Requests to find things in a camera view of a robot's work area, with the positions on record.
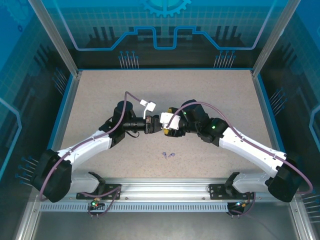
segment beige table surface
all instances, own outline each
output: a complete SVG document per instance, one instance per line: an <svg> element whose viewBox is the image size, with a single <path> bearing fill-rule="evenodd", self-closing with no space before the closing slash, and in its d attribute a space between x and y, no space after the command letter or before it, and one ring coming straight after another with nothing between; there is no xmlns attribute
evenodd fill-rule
<svg viewBox="0 0 320 240"><path fill-rule="evenodd" d="M109 117L125 91L156 103L152 115L180 107L190 99L218 107L245 135L271 146L249 70L88 70L76 92L62 148L93 134ZM143 107L129 97L137 116ZM210 117L219 117L204 107ZM175 153L165 159L162 155ZM196 134L166 137L163 132L126 136L108 151L79 167L113 178L227 178L232 172L262 172L246 159L203 142Z"/></svg>

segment enclosure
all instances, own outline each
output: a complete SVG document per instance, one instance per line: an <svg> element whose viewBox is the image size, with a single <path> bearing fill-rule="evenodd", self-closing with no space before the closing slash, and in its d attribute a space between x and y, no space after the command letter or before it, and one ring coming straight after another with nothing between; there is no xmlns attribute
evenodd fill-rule
<svg viewBox="0 0 320 240"><path fill-rule="evenodd" d="M319 1L0 6L1 239L319 239ZM125 91L156 103L154 114L190 99L214 105L255 141L300 155L312 193L285 203L257 192L250 215L231 218L238 199L212 200L208 186L262 170L196 134L157 133L127 135L78 168L122 185L105 216L91 219L75 193L39 201L30 180L42 153L88 138Z"/></svg>

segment gear logo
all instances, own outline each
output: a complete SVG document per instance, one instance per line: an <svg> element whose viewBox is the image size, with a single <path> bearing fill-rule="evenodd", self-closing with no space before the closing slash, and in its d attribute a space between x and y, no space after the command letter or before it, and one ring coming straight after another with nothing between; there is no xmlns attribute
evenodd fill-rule
<svg viewBox="0 0 320 240"><path fill-rule="evenodd" d="M6 7L10 16L22 24L29 16L29 3L27 0L0 0L0 7Z"/></svg>
<svg viewBox="0 0 320 240"><path fill-rule="evenodd" d="M149 10L150 14L166 18L168 15L173 17L174 14L180 14L180 10L186 10L191 0L141 0L141 3L144 10Z"/></svg>

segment blue glass wall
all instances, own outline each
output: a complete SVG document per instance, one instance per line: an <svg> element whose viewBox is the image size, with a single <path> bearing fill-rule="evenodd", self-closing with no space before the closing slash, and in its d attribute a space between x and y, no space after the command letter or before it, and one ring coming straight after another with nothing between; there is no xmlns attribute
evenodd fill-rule
<svg viewBox="0 0 320 240"><path fill-rule="evenodd" d="M320 217L319 12L319 1L300 2L260 73L284 148L303 157L303 170L315 186L304 196L312 197L306 200L311 221Z"/></svg>
<svg viewBox="0 0 320 240"><path fill-rule="evenodd" d="M45 0L79 68L251 68L287 0Z"/></svg>
<svg viewBox="0 0 320 240"><path fill-rule="evenodd" d="M28 1L1 4L0 238L12 239L70 73Z"/></svg>

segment floor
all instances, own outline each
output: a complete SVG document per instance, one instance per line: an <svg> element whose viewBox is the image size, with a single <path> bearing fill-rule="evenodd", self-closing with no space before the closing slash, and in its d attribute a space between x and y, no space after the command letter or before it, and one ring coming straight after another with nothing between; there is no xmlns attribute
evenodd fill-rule
<svg viewBox="0 0 320 240"><path fill-rule="evenodd" d="M249 70L90 70L83 71L65 131L62 148L93 134L109 117L125 91L156 103L151 115L196 99L220 109L233 125L254 140L271 146ZM143 107L130 98L137 116ZM210 117L219 117L204 107ZM165 159L175 153L174 157ZM261 172L246 159L195 134L166 137L162 132L126 136L78 170L111 178L227 178L232 172Z"/></svg>

